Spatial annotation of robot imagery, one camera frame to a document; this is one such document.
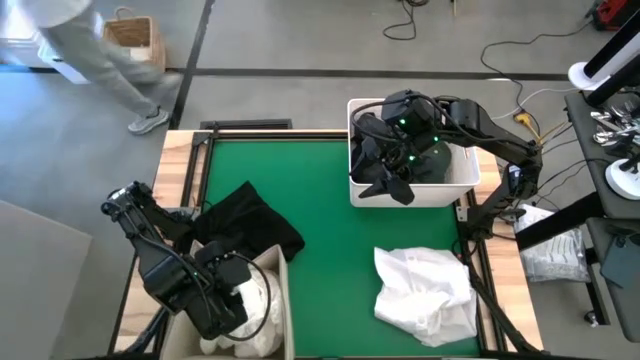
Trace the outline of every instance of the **wooden table frame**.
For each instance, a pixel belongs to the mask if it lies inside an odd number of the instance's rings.
[[[200,134],[199,136],[202,137],[202,135],[207,136],[206,134],[211,133],[212,131],[208,130],[167,132],[153,186],[153,195],[158,205],[165,208],[175,208],[181,206],[181,203],[185,205],[184,199],[188,199],[186,200],[188,206],[194,206],[198,202],[198,193],[202,191],[200,183],[203,178],[207,147],[194,148],[192,145],[194,135]],[[346,140],[346,130],[220,130],[215,141],[335,140],[336,138]],[[191,156],[192,149],[197,149],[197,157]],[[468,206],[469,201],[473,202],[474,200],[481,204],[501,181],[495,157],[482,149],[477,149],[477,154],[481,182],[474,188],[474,191],[459,200],[461,206]],[[193,158],[192,162],[195,165],[191,179],[191,191],[183,196],[190,158]],[[496,220],[493,231],[495,234],[514,237],[513,228],[501,220]],[[542,340],[517,244],[515,241],[494,237],[478,244],[478,246],[478,251],[472,257],[476,271],[489,285],[488,288],[492,290],[500,307],[515,327],[530,344],[542,349]],[[122,318],[119,319],[114,330],[113,345],[115,350],[124,349],[131,344],[153,317],[158,307],[159,305],[144,291],[137,270],[132,271],[130,284],[123,298]],[[509,351],[515,351],[511,343],[508,340],[505,341],[500,332],[496,334],[494,331],[493,319],[482,301],[480,301],[478,310],[482,324],[478,329],[478,335],[483,338],[481,346],[488,350],[500,350],[506,346]]]

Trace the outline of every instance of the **green mat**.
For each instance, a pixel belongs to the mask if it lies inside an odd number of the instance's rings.
[[[301,234],[289,264],[296,356],[477,355],[476,339],[429,348],[373,315],[382,281],[375,246],[449,249],[452,207],[355,208],[341,141],[216,143],[206,199],[215,204],[249,180]]]

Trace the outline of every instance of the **white plastic bag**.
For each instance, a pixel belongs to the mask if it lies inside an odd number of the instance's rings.
[[[227,349],[234,346],[234,355],[238,358],[263,358],[275,352],[284,340],[284,320],[282,292],[278,277],[269,270],[263,270],[267,276],[271,289],[271,309],[269,317],[260,332],[250,340],[236,342],[220,336],[213,340],[200,340],[200,349],[203,354],[211,355],[219,346]],[[267,306],[267,288],[262,275],[251,271],[251,280],[238,286],[242,295],[242,301],[247,312],[247,322],[231,332],[235,337],[247,337],[253,334],[264,317]]]
[[[551,216],[553,213],[529,205],[519,206],[527,212],[514,224],[516,232]],[[578,229],[554,236],[543,243],[520,252],[527,280],[571,280],[589,282],[589,270],[582,233]]]
[[[375,316],[413,334],[426,346],[476,335],[476,293],[469,271],[451,252],[375,248],[382,282]]]

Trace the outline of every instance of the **concrete floor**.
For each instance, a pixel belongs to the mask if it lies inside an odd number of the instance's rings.
[[[528,40],[543,31],[574,30],[591,1],[459,3],[455,19],[448,1],[432,1],[417,9],[418,38],[394,42],[380,33],[404,20],[400,5],[392,0],[218,0],[198,67],[485,72],[479,62],[484,45]],[[185,66],[204,0],[180,5],[167,0],[98,0],[97,8],[110,14],[120,4],[154,16],[166,38],[169,65]],[[573,62],[588,59],[610,35],[588,28],[572,38],[495,48],[487,61],[503,71],[564,73]],[[524,94],[548,87],[571,86],[525,82]],[[283,117],[292,118],[295,128],[344,128],[349,99],[381,97],[405,88],[469,97],[494,116],[515,107],[516,86],[503,81],[198,76],[180,128],[195,129],[205,120]],[[130,113],[113,106],[99,89],[73,86],[59,75],[0,73],[0,103],[8,104],[0,108],[0,199],[95,238],[53,357],[104,354],[132,249],[119,227],[100,213],[99,205],[111,190],[134,179],[153,181],[166,128],[133,137],[126,131]],[[566,119],[561,94],[543,93],[526,107],[543,132]],[[510,119],[498,123],[523,138],[530,136]],[[568,131],[554,143],[574,137]],[[544,159],[541,181],[579,159],[577,144],[554,151]],[[583,170],[549,198],[566,206],[591,190]],[[616,324],[591,329],[583,322],[582,314],[590,310],[583,285],[532,284],[530,289],[547,350],[603,359],[638,358],[640,345],[628,343]],[[610,313],[617,321],[613,310]]]

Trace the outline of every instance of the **cardboard box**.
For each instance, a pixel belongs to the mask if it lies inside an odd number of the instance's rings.
[[[255,263],[263,269],[275,272],[280,279],[280,289],[283,297],[284,311],[284,342],[280,349],[273,353],[271,360],[293,360],[295,350],[293,343],[293,324],[291,321],[291,306],[289,303],[289,277],[287,263],[279,245],[273,246],[258,256]],[[213,355],[203,355],[200,350],[200,334],[189,320],[187,313],[182,311],[173,317],[169,323],[167,337],[160,352],[160,360],[232,360],[233,348],[217,350]]]

